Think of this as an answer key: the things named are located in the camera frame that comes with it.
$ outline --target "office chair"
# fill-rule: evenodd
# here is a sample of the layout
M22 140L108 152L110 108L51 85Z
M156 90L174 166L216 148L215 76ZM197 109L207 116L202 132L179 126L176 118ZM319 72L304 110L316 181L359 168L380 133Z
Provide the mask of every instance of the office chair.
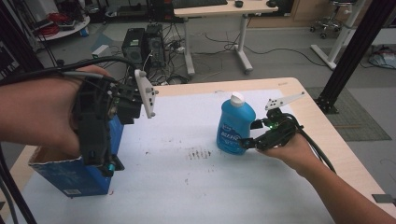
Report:
M322 18L319 21L315 21L315 25L311 26L310 31L315 32L317 27L320 27L322 29L320 38L322 39L326 39L326 31L328 28L332 28L335 32L339 32L343 23L335 17L337 16L340 7L352 7L357 1L358 0L330 0L329 3L335 5L335 10L332 12L332 15L330 17Z

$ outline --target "cardboard box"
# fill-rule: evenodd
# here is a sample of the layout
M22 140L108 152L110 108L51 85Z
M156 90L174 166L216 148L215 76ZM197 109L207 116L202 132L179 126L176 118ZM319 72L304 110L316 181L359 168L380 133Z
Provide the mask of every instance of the cardboard box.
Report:
M123 125L118 117L109 122L111 151L117 154ZM103 177L98 169L85 166L82 158L73 158L60 151L38 147L29 165L67 197L103 195L108 193L111 177Z

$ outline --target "keyboard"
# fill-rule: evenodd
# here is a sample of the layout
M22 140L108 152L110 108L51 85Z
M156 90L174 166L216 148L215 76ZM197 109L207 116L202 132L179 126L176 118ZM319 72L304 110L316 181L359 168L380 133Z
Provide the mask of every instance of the keyboard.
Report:
M211 7L227 5L227 0L172 0L174 8Z

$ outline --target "bottle cap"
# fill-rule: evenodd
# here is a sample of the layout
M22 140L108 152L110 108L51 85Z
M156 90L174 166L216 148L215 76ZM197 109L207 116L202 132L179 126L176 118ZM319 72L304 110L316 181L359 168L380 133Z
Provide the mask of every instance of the bottle cap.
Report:
M245 97L241 93L234 91L231 95L231 105L241 107L245 103Z

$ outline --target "plastic bottle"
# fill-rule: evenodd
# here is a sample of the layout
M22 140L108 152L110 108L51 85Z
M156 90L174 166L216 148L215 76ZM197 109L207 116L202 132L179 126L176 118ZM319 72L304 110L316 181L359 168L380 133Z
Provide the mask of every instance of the plastic bottle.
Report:
M245 102L244 96L233 92L231 99L221 106L217 144L221 150L242 155L245 150L239 146L238 139L250 137L250 124L256 118L253 108Z

